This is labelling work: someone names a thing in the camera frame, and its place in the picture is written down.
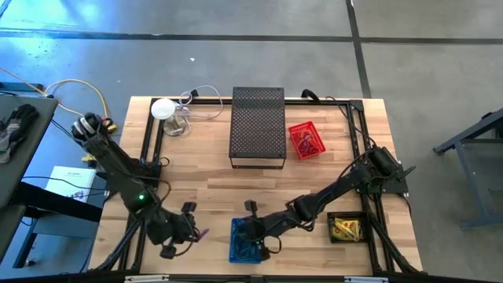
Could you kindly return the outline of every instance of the black basket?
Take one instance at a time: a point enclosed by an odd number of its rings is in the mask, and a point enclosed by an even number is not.
[[[229,158],[233,168],[283,168],[286,160],[283,88],[234,87]]]
[[[360,229],[362,231],[362,237],[359,241],[342,241],[336,239],[332,235],[332,227],[335,225],[335,218],[345,219],[345,220],[358,220],[360,222]],[[369,217],[364,211],[349,211],[349,212],[327,212],[327,224],[329,225],[329,236],[330,242],[335,243],[368,243],[370,239],[370,233],[372,233],[372,227],[370,226]]]

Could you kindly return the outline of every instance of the yellow cable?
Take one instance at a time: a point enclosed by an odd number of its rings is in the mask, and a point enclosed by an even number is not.
[[[107,111],[107,105],[106,105],[106,102],[105,102],[105,98],[103,97],[103,94],[96,88],[94,87],[93,85],[91,85],[90,83],[88,82],[85,82],[81,79],[63,79],[61,81],[58,81],[58,82],[55,82],[53,84],[51,84],[50,86],[48,86],[46,88],[46,91],[41,91],[39,90],[38,88],[34,87],[32,84],[30,84],[29,82],[25,81],[24,79],[20,78],[19,76],[17,75],[14,75],[12,72],[9,72],[7,70],[5,70],[4,68],[0,67],[0,70],[1,71],[4,71],[5,73],[13,76],[14,78],[16,79],[19,79],[21,82],[23,82],[24,84],[26,84],[27,86],[31,87],[32,89],[34,89],[35,91],[38,91],[43,97],[46,97],[48,95],[48,91],[49,89],[59,85],[59,84],[62,84],[62,83],[68,83],[68,82],[75,82],[75,83],[83,83],[85,85],[87,85],[88,87],[90,87],[91,89],[93,89],[99,96],[100,96],[100,99],[101,99],[101,103],[103,104],[103,112],[105,113],[105,118],[108,118],[108,111]],[[68,111],[68,112],[72,112],[74,114],[77,114],[77,115],[80,115],[80,116],[83,116],[82,113],[76,111],[76,110],[73,110],[73,109],[70,109],[64,105],[62,105],[61,103],[58,103],[57,104],[59,107],[61,107],[62,109]]]

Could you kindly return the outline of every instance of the white cable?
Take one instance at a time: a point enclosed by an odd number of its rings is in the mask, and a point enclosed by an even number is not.
[[[83,83],[85,85],[87,85],[88,87],[90,87],[91,89],[93,89],[99,96],[100,96],[100,99],[101,99],[101,103],[103,104],[103,112],[105,113],[105,118],[108,118],[108,112],[107,112],[107,105],[105,103],[105,98],[103,97],[103,94],[96,88],[94,87],[93,85],[91,85],[90,83],[86,82],[86,81],[83,81],[81,79],[63,79],[61,81],[58,81],[58,82],[55,82],[53,84],[51,84],[50,86],[48,86],[46,88],[45,91],[41,91],[39,90],[38,88],[34,87],[32,84],[30,84],[29,82],[25,81],[24,79],[22,79],[21,77],[19,77],[18,75],[15,75],[13,74],[12,72],[8,71],[8,70],[5,70],[4,68],[0,67],[0,71],[3,71],[9,75],[11,75],[12,77],[16,78],[16,79],[19,79],[21,82],[23,82],[24,84],[26,84],[27,86],[31,87],[34,91],[38,91],[43,97],[47,97],[49,94],[47,93],[51,88],[55,87],[55,86],[58,86],[58,85],[61,85],[62,83],[68,83],[68,82],[76,82],[76,83]],[[61,107],[62,109],[68,111],[68,112],[71,112],[71,113],[74,113],[74,114],[77,114],[79,116],[84,116],[81,112],[78,112],[76,110],[73,110],[71,108],[68,108],[64,105],[62,105],[61,103],[57,103],[57,105],[59,107]]]
[[[209,87],[211,89],[213,89],[216,94],[218,95],[218,99],[220,99],[220,111],[218,111],[218,113],[214,114],[214,115],[198,115],[198,114],[192,114],[185,106],[187,106],[190,102],[192,102],[193,100],[193,96],[192,96],[192,91],[193,90],[197,90],[197,89],[200,89],[200,88],[203,88],[203,87]],[[182,99],[185,95],[189,95],[189,101],[187,103],[182,103]],[[220,96],[220,93],[218,92],[217,89],[215,89],[213,86],[210,86],[210,85],[203,85],[203,86],[198,86],[196,88],[193,88],[191,90],[187,90],[187,91],[184,91],[182,92],[182,94],[180,94],[180,99],[178,99],[178,102],[180,102],[180,105],[182,106],[182,110],[185,108],[185,110],[187,111],[186,113],[186,116],[192,116],[192,117],[200,117],[200,118],[208,118],[208,119],[214,119],[216,117],[218,117],[218,115],[222,114],[222,111],[223,111],[223,100],[222,100],[222,96]]]
[[[190,102],[192,102],[193,100],[193,96],[192,96],[192,91],[193,90],[197,90],[197,89],[200,89],[200,88],[203,88],[203,87],[209,87],[211,89],[213,89],[216,94],[218,95],[218,99],[220,99],[220,111],[218,111],[218,113],[214,114],[214,115],[200,115],[200,114],[192,114],[189,110],[189,108],[187,108],[186,106],[190,104]],[[183,103],[182,102],[182,99],[184,99],[184,96],[185,95],[188,95],[188,99],[189,101],[187,101],[186,103]],[[180,102],[179,105],[176,105],[177,109],[179,109],[180,111],[182,111],[182,118],[185,120],[185,122],[187,123],[187,127],[188,127],[188,130],[187,132],[184,132],[183,134],[180,134],[181,136],[186,136],[186,135],[189,135],[190,132],[192,131],[192,126],[190,125],[190,122],[189,122],[189,117],[198,117],[198,118],[206,118],[206,119],[214,119],[216,117],[218,117],[220,114],[222,114],[223,112],[223,100],[222,100],[222,96],[220,95],[220,93],[218,92],[217,89],[215,89],[213,86],[210,86],[210,85],[203,85],[203,86],[198,86],[198,87],[195,87],[191,90],[187,90],[187,91],[184,91],[180,94],[180,99],[178,100],[178,102]]]

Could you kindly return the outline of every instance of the white lid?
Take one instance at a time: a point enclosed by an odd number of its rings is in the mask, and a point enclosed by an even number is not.
[[[152,105],[152,116],[156,119],[167,119],[174,113],[174,103],[171,99],[158,99]]]

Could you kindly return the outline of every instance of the red basket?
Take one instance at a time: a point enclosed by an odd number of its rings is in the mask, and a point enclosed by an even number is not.
[[[297,154],[299,154],[301,160],[305,160],[306,158],[316,156],[326,151],[313,122],[308,121],[289,127],[288,131],[290,132],[293,146],[296,148]]]

